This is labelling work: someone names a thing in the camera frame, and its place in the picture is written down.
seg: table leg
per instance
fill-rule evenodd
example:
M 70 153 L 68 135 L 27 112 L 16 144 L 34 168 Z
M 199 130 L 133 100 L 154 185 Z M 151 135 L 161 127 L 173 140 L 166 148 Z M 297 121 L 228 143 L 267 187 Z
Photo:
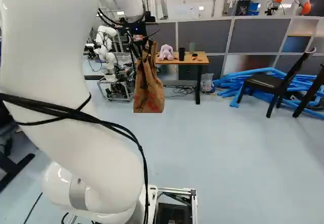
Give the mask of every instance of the table leg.
M 4 169 L 6 172 L 6 175 L 0 180 L 0 192 L 34 157 L 34 154 L 28 154 L 18 164 L 15 164 L 9 158 L 6 158 L 2 153 L 0 153 L 0 168 Z
M 201 82 L 201 71 L 203 69 L 202 65 L 198 65 L 197 73 L 197 85 L 196 85 L 196 104 L 200 104 L 200 82 Z

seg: chair leg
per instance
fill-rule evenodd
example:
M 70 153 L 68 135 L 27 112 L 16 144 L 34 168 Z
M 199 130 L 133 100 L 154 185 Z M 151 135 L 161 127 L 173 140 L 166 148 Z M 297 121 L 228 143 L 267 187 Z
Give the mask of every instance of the chair leg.
M 246 88 L 246 85 L 243 85 L 242 89 L 241 89 L 241 93 L 239 94 L 238 99 L 237 99 L 237 104 L 239 104 L 241 102 L 245 88 Z
M 270 102 L 268 111 L 267 111 L 267 118 L 271 117 L 271 113 L 272 113 L 272 110 L 274 108 L 274 105 L 275 105 L 275 102 L 277 101 L 277 99 L 278 99 L 278 95 L 274 95 L 272 101 Z
M 277 108 L 280 108 L 283 97 L 284 97 L 284 95 L 279 96 L 279 99 L 278 99 L 278 102 L 277 102 Z

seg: blue bin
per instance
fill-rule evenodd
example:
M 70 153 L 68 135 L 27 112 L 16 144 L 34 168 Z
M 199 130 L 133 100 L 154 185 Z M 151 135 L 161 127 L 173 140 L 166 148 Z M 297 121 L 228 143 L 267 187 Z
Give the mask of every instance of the blue bin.
M 248 11 L 247 15 L 258 15 L 259 11 Z
M 250 3 L 249 5 L 249 11 L 255 11 L 258 9 L 259 3 Z

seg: brown paper bag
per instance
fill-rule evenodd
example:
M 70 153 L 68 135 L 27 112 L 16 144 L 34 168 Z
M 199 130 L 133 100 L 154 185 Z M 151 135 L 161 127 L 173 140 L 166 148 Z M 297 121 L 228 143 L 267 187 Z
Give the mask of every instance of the brown paper bag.
M 134 112 L 162 113 L 164 88 L 156 73 L 157 42 L 149 40 L 137 60 Z

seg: black chair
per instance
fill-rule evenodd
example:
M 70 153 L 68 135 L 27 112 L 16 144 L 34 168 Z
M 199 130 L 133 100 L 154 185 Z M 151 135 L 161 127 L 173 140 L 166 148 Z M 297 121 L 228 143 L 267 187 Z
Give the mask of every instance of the black chair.
M 286 77 L 283 80 L 277 77 L 270 76 L 265 73 L 257 73 L 247 78 L 244 81 L 241 93 L 237 99 L 237 103 L 240 103 L 244 91 L 247 87 L 251 88 L 250 96 L 253 95 L 255 89 L 273 94 L 274 96 L 272 101 L 270 102 L 268 112 L 267 112 L 267 118 L 269 118 L 271 116 L 273 107 L 277 99 L 279 98 L 277 103 L 277 108 L 279 108 L 288 85 L 290 84 L 290 82 L 293 80 L 297 72 L 302 67 L 303 62 L 306 61 L 306 59 L 315 52 L 316 52 L 316 48 L 313 48 L 310 52 L 305 52 L 300 57 L 300 59 L 295 63 L 295 65 L 289 70 L 289 72 L 287 73 Z
M 300 102 L 298 108 L 295 110 L 293 117 L 297 118 L 307 107 L 308 103 L 312 99 L 312 97 L 316 94 L 316 92 L 320 89 L 320 87 L 324 84 L 324 64 L 321 64 L 321 70 L 316 76 L 316 79 L 313 81 L 312 86 L 307 91 L 306 95 L 303 97 Z

